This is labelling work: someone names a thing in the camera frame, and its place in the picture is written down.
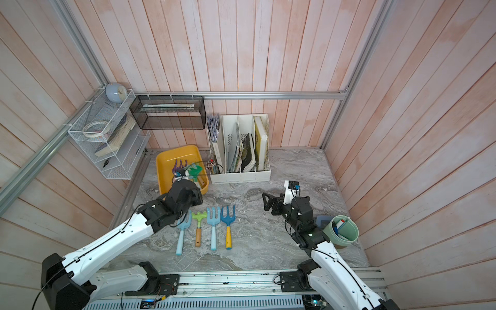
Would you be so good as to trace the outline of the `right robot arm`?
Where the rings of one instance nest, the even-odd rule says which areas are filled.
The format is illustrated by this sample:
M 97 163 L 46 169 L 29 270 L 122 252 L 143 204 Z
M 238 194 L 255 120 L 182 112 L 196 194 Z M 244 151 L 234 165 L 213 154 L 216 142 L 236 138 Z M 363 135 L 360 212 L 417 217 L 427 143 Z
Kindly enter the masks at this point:
M 264 210 L 284 218 L 294 229 L 292 239 L 309 256 L 296 271 L 280 273 L 284 292 L 314 290 L 333 309 L 399 309 L 392 299 L 384 300 L 374 292 L 342 259 L 315 225 L 308 196 L 296 196 L 288 204 L 283 195 L 264 192 L 262 198 Z

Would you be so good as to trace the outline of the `dark green rake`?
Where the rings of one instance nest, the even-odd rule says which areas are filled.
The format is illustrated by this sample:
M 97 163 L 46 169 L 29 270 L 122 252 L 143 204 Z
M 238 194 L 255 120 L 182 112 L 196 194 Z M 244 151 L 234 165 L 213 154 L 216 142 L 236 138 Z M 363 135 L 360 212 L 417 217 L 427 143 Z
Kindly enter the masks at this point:
M 186 175 L 187 178 L 194 182 L 199 188 L 205 187 L 206 181 L 202 166 L 198 164 L 191 164 L 187 166 Z

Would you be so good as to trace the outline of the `green rake wooden handle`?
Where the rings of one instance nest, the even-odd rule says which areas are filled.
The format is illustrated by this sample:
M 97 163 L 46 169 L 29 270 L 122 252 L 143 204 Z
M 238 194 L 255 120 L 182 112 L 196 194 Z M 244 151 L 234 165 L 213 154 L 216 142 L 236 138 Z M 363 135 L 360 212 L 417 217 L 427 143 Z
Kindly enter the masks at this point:
M 202 241 L 202 220 L 207 218 L 207 211 L 204 212 L 198 212 L 198 213 L 192 213 L 192 219 L 197 221 L 197 228 L 196 228 L 196 239 L 195 239 L 195 247 L 200 247 L 201 246 L 201 241 Z

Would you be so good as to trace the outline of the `purple rake pink handle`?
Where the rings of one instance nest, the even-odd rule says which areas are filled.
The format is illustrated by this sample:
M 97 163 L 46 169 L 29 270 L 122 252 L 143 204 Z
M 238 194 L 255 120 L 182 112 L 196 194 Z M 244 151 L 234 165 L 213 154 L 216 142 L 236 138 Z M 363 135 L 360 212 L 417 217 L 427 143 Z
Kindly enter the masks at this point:
M 173 176 L 174 177 L 181 177 L 185 176 L 185 172 L 187 170 L 187 160 L 183 161 L 182 159 L 176 160 L 174 167 L 172 169 Z

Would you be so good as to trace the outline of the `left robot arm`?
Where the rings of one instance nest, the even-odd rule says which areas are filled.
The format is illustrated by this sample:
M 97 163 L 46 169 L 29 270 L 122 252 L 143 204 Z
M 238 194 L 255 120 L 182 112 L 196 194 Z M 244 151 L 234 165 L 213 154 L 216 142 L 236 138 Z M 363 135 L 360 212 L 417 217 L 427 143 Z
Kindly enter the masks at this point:
M 180 222 L 190 207 L 202 203 L 194 182 L 174 182 L 167 193 L 138 205 L 128 220 L 94 242 L 63 257 L 57 253 L 46 257 L 40 294 L 50 309 L 83 309 L 118 293 L 159 295 L 165 287 L 163 277 L 150 262 L 114 271 L 102 271 L 102 267 L 132 245 Z

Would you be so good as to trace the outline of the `blue fork yellow handle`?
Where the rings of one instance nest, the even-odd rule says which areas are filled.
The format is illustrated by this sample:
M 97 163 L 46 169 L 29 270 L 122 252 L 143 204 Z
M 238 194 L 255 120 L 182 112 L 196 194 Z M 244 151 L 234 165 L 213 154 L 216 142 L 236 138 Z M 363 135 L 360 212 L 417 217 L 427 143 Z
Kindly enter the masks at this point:
M 236 205 L 223 207 L 221 210 L 221 221 L 226 224 L 226 249 L 232 249 L 232 233 L 231 224 L 235 222 L 236 219 Z

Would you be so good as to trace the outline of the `light blue hand fork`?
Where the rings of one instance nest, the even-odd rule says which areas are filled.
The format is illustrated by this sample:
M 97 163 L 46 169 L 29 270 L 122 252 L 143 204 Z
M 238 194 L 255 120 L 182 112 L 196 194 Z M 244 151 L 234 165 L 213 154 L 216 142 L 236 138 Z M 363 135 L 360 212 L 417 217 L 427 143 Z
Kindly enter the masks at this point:
M 181 256 L 183 253 L 183 242 L 184 242 L 184 234 L 185 230 L 191 226 L 192 222 L 192 213 L 189 211 L 182 220 L 180 220 L 177 224 L 177 227 L 180 229 L 180 235 L 178 238 L 178 244 L 176 247 L 176 255 Z

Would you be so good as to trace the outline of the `yellow storage tray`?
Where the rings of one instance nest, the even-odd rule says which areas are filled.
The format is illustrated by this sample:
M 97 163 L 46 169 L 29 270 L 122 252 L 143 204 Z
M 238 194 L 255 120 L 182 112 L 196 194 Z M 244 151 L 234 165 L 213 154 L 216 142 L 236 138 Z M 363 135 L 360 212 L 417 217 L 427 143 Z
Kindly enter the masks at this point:
M 202 166 L 202 168 L 204 169 L 206 184 L 205 187 L 200 188 L 200 190 L 203 195 L 206 194 L 209 188 L 209 178 L 207 176 L 207 171 L 204 161 L 202 160 L 202 157 L 200 155 L 200 151 L 195 145 L 179 147 L 162 152 L 157 155 L 156 170 L 158 175 L 158 187 L 160 190 L 160 194 L 165 194 L 171 189 L 175 178 L 173 176 L 172 169 L 174 167 L 175 161 L 179 159 L 182 159 L 183 161 L 187 160 L 188 166 L 191 164 L 198 164 Z

